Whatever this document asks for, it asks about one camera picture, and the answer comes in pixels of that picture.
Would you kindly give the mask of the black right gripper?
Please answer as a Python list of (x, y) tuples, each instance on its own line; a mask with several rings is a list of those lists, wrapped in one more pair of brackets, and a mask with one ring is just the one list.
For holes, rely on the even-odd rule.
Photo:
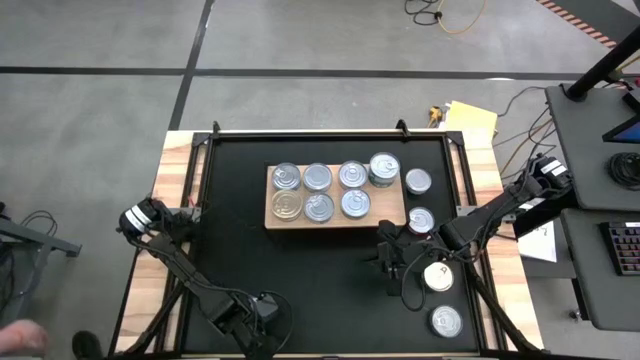
[(402, 276), (400, 269), (411, 264), (424, 263), (433, 252), (433, 243), (413, 234), (407, 226), (398, 227), (389, 220), (378, 223), (375, 263), (386, 274), (385, 290), (388, 295), (400, 295)]

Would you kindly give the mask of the red can with silver lid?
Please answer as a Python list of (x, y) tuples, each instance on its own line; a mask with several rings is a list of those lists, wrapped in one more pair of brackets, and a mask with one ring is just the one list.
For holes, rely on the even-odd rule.
[(430, 210), (424, 207), (415, 207), (409, 211), (408, 227), (414, 234), (427, 234), (435, 225), (435, 219)]
[(343, 189), (362, 188), (368, 180), (368, 171), (358, 161), (347, 161), (340, 166), (338, 179)]

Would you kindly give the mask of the silver-lid can white green label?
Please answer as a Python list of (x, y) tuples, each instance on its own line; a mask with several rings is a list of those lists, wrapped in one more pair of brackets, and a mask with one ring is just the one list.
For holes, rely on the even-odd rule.
[(365, 217), (371, 208), (371, 199), (369, 195), (360, 189), (351, 189), (346, 191), (341, 198), (342, 213), (354, 219)]
[(405, 182), (409, 193), (421, 195), (430, 189), (432, 178), (426, 170), (413, 168), (406, 173)]

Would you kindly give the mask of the blue can with silver lid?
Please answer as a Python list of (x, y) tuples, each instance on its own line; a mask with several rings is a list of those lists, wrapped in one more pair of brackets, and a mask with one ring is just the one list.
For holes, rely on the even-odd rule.
[(443, 338), (457, 337), (463, 328), (461, 315), (448, 305), (434, 308), (429, 315), (428, 324), (437, 336)]
[(304, 214), (314, 223), (326, 223), (334, 215), (334, 202), (325, 193), (315, 193), (307, 197), (304, 203)]

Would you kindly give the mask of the green Bumble Bee tuna can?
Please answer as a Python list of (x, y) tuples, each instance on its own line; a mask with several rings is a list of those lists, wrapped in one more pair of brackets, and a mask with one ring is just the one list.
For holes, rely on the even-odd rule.
[(306, 167), (302, 179), (307, 191), (311, 193), (324, 193), (330, 189), (333, 175), (331, 169), (326, 164), (313, 163)]

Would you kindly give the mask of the wooden shelf with black legs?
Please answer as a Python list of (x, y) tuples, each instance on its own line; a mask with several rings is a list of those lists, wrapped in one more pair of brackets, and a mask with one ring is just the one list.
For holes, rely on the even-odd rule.
[(348, 218), (343, 214), (340, 201), (344, 189), (339, 183), (338, 171), (340, 164), (329, 165), (332, 171), (332, 185), (327, 194), (334, 202), (334, 214), (328, 222), (314, 223), (309, 220), (304, 211), (291, 221), (285, 221), (276, 216), (273, 211), (272, 198), (277, 190), (272, 183), (275, 165), (267, 167), (266, 172), (266, 195), (264, 208), (264, 226), (269, 230), (292, 230), (292, 229), (330, 229), (330, 228), (377, 228), (380, 220), (389, 220), (395, 225), (404, 225), (407, 221), (404, 190), (400, 176), (397, 175), (394, 182), (389, 187), (379, 188), (367, 182), (363, 190), (371, 199), (371, 207), (366, 216), (361, 219)]

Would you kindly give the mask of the white paper sheet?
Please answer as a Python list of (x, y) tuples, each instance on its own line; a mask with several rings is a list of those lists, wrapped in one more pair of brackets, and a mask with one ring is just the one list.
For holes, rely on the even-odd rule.
[(518, 249), (521, 256), (555, 263), (557, 254), (553, 222), (549, 221), (519, 236)]

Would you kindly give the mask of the person's foot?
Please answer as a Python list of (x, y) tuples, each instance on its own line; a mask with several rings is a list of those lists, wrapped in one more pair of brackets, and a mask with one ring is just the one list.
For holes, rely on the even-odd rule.
[(76, 360), (103, 360), (104, 354), (97, 336), (86, 330), (78, 331), (72, 338), (72, 353)]

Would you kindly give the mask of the yellow envelope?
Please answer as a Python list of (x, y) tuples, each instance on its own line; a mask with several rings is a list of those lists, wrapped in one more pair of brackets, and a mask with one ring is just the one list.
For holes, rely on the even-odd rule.
[(445, 128), (449, 131), (473, 132), (492, 140), (495, 135), (498, 115), (495, 112), (451, 101), (445, 114)]

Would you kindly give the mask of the grey desk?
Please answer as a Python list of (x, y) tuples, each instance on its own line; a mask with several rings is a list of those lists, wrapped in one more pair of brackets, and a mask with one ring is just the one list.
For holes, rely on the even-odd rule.
[(545, 89), (558, 138), (573, 174), (577, 203), (583, 209), (640, 212), (640, 190), (616, 184), (605, 165), (617, 153), (640, 154), (640, 144), (606, 142), (602, 136), (631, 119), (623, 89), (595, 88), (582, 101), (566, 97), (563, 88)]
[(640, 332), (640, 276), (616, 273), (598, 227), (603, 222), (640, 222), (640, 212), (565, 209), (560, 221), (582, 317), (600, 330)]

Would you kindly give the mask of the black keyboard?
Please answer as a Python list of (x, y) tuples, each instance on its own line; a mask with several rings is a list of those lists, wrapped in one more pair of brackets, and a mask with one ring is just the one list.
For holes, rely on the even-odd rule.
[(598, 227), (616, 273), (640, 276), (640, 222), (603, 222)]

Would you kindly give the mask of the person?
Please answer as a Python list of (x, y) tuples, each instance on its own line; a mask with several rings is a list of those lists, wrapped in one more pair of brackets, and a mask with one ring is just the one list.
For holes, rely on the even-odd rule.
[(0, 356), (41, 357), (47, 347), (46, 329), (32, 320), (17, 320), (0, 328)]

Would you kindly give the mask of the grey metal stand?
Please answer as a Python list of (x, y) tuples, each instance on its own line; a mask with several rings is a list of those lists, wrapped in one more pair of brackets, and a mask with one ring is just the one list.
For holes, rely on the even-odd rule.
[[(4, 209), (0, 202), (0, 328), (32, 320), (28, 316), (51, 253), (76, 257), (81, 251), (79, 245), (56, 237), (58, 223), (50, 212), (36, 210), (16, 222)], [(10, 357), (36, 356), (0, 356), (0, 360)]]

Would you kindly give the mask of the black tablet screen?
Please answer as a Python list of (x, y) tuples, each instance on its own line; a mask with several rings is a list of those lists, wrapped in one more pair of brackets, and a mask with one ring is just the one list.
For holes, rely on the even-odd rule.
[(640, 114), (602, 136), (604, 142), (640, 144)]

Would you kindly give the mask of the black pole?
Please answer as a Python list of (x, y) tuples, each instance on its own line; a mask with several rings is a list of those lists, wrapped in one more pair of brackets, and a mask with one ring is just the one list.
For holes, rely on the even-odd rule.
[(565, 96), (572, 101), (583, 101), (587, 93), (597, 83), (608, 78), (611, 73), (639, 49), (640, 25), (582, 75), (573, 85), (570, 87), (562, 86)]

